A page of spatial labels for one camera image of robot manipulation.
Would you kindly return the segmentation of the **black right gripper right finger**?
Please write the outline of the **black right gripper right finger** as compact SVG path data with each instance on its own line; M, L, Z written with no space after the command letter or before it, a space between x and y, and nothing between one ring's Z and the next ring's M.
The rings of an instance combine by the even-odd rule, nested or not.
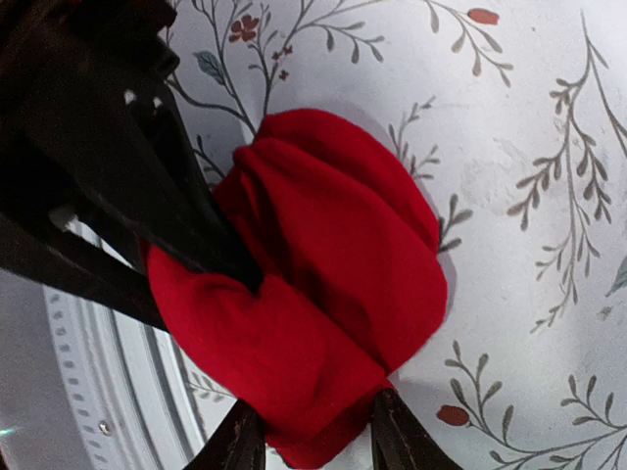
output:
M461 469L438 447L393 389L376 395L370 426L374 470Z

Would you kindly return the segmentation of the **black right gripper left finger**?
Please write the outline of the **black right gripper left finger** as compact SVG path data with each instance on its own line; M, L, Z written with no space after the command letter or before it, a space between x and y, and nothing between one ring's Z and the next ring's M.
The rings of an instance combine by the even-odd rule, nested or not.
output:
M239 399L184 470L265 470L264 423Z

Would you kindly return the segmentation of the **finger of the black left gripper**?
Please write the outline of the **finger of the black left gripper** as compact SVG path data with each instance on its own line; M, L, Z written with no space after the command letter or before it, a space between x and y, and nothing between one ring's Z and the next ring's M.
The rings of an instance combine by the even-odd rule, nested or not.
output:
M146 277L103 250L39 220L1 214L1 267L165 331Z
M148 242L256 291L167 86L167 1L1 5L1 214L72 233L146 277Z

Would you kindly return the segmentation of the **red sock pair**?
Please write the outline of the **red sock pair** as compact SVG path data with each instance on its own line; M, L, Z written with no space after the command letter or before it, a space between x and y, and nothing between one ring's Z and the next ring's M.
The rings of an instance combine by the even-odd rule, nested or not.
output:
M438 220L396 157L331 113L267 117L214 191L261 267L257 293L156 246L148 278L185 353L317 469L365 427L375 395L442 324Z

